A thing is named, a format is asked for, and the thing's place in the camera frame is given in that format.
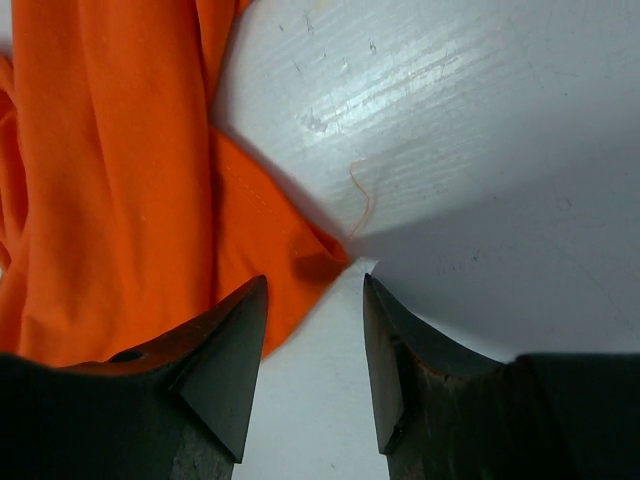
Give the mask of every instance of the cloth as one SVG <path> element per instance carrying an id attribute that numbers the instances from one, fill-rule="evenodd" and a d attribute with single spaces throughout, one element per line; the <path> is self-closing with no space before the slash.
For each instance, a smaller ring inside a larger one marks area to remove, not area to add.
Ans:
<path id="1" fill-rule="evenodd" d="M 13 2 L 13 57 L 0 61 L 0 350 L 104 361 L 266 274 L 268 354 L 344 268 L 336 240 L 208 125 L 244 6 Z"/>

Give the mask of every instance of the orange cloth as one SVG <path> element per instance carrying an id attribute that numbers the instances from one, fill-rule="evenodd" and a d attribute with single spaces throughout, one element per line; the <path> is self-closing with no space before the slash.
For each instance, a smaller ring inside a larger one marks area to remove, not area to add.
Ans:
<path id="1" fill-rule="evenodd" d="M 222 0 L 13 2 L 1 350 L 106 360 L 264 273 L 266 354 L 343 269 L 340 245 L 207 123 L 235 13 Z"/>

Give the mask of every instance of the black plastic part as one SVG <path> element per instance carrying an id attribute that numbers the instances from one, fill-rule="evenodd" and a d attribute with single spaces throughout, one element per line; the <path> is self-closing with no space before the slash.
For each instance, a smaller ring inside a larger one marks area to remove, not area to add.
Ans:
<path id="1" fill-rule="evenodd" d="M 0 355 L 0 477 L 231 478 L 266 317 L 257 277 L 109 362 L 52 369 Z"/>
<path id="2" fill-rule="evenodd" d="M 534 354 L 501 365 L 428 326 L 370 276 L 364 322 L 392 479 L 640 478 L 640 356 Z"/>

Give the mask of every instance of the orange towel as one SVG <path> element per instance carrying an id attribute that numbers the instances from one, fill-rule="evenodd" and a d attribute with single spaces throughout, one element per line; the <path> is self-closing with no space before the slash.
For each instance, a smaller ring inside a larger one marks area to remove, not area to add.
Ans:
<path id="1" fill-rule="evenodd" d="M 0 349 L 103 361 L 269 279 L 265 354 L 344 268 L 208 126 L 233 1 L 13 3 L 0 61 Z"/>

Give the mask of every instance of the orange fabric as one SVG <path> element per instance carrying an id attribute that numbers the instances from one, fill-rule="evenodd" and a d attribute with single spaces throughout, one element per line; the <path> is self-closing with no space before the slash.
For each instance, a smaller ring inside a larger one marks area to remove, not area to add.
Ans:
<path id="1" fill-rule="evenodd" d="M 208 126 L 235 13 L 222 0 L 13 2 L 1 350 L 106 360 L 264 273 L 269 353 L 345 266 L 340 245 Z"/>

